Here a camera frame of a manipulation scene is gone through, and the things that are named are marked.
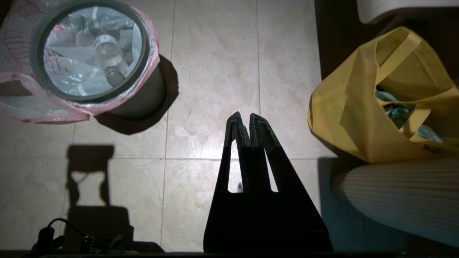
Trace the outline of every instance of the colorful items in bag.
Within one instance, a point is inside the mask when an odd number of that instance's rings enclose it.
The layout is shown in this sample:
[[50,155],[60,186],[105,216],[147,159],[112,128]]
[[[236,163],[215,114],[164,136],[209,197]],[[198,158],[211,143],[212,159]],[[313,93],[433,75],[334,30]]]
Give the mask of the colorful items in bag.
[[[398,101],[394,95],[389,92],[376,90],[375,97],[382,101]],[[409,115],[413,111],[414,106],[392,103],[384,106],[384,111],[390,120],[395,124],[395,126],[400,129],[406,123],[409,118]],[[421,125],[417,130],[417,133],[422,138],[428,139],[432,142],[443,143],[442,138],[430,127],[427,125]],[[434,146],[420,145],[431,152],[437,152],[439,149]]]

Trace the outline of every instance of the yellow tote bag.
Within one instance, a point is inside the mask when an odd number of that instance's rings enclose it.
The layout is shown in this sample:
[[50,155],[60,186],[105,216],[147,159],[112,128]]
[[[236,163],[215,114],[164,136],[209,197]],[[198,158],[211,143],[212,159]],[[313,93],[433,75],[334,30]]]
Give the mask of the yellow tote bag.
[[[383,106],[391,102],[375,98],[377,85],[399,100],[394,103],[414,106],[401,129],[385,114]],[[459,91],[427,42],[400,27],[358,47],[315,89],[308,124],[317,136],[370,163],[456,156]],[[420,137],[422,124],[443,143]]]

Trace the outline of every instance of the black cable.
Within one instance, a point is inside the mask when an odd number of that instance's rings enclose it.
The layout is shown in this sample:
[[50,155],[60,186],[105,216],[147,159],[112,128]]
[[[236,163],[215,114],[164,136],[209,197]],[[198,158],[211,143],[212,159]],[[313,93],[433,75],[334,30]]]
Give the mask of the black cable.
[[73,230],[75,230],[78,234],[80,234],[81,236],[85,237],[85,236],[89,236],[91,237],[90,235],[84,233],[83,231],[81,231],[79,228],[77,228],[77,226],[75,226],[72,222],[66,220],[66,219],[63,219],[63,218],[56,218],[56,219],[53,219],[49,224],[48,224],[48,228],[51,227],[51,225],[56,222],[56,221],[62,221],[64,223],[66,223],[67,225],[69,225],[71,228],[73,228]]

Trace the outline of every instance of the white pleated object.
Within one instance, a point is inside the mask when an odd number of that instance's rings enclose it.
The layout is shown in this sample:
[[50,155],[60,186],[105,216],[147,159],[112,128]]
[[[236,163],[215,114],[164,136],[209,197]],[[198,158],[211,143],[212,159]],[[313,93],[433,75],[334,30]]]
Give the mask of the white pleated object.
[[459,159],[364,165],[342,189],[375,221],[459,247]]

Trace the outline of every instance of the pink plastic bag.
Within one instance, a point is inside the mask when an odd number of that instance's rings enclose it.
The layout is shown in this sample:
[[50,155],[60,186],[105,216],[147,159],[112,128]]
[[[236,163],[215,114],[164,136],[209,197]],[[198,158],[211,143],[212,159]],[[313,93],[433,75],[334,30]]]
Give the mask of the pink plastic bag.
[[[159,39],[151,20],[130,6],[147,30],[150,53],[147,66],[136,84],[120,96],[101,103],[81,104],[64,100],[45,90],[30,67],[29,47],[35,26],[62,0],[17,0],[0,29],[0,114],[24,122],[82,121],[122,105],[134,96],[159,63]],[[57,69],[65,72],[59,62]]]

